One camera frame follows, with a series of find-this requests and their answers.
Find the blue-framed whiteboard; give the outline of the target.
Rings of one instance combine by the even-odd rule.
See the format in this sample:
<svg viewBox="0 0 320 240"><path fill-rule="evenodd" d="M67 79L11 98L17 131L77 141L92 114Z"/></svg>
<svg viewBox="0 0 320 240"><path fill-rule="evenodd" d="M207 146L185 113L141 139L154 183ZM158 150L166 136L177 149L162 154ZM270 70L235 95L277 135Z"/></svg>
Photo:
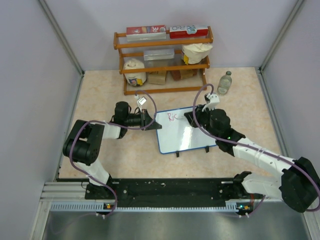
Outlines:
<svg viewBox="0 0 320 240"><path fill-rule="evenodd" d="M190 111L192 111L191 106L157 112L155 120L162 125L162 129L156 131L161 154L216 146L214 138L205 135L199 128L189 125L187 120L177 120Z"/></svg>

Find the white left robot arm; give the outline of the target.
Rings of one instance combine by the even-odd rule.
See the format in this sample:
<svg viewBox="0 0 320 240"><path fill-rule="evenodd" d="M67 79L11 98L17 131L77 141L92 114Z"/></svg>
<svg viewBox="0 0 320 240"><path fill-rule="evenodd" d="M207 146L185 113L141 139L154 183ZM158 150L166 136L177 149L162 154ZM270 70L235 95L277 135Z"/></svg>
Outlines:
<svg viewBox="0 0 320 240"><path fill-rule="evenodd" d="M69 158L75 169L87 175L89 183L96 186L96 192L102 198L109 198L114 191L112 177L98 159L102 141L122 139L128 130L162 128L156 122L157 108L153 117L141 105L136 109L137 112L131 112L128 102L119 101L115 104L110 122L78 119L63 144L62 154Z"/></svg>

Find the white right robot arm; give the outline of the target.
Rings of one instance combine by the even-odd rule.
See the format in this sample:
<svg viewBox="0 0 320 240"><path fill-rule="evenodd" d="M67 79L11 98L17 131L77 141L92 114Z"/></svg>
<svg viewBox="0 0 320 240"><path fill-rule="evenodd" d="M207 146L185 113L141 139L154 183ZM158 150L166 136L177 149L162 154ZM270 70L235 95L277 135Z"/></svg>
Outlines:
<svg viewBox="0 0 320 240"><path fill-rule="evenodd" d="M222 152L246 160L272 175L266 177L252 172L236 175L233 192L237 197L260 194L282 200L299 213L312 211L310 206L320 198L320 178L309 159L285 157L259 146L231 127L231 120L223 109L197 105L184 113L184 117L192 127L214 138Z"/></svg>

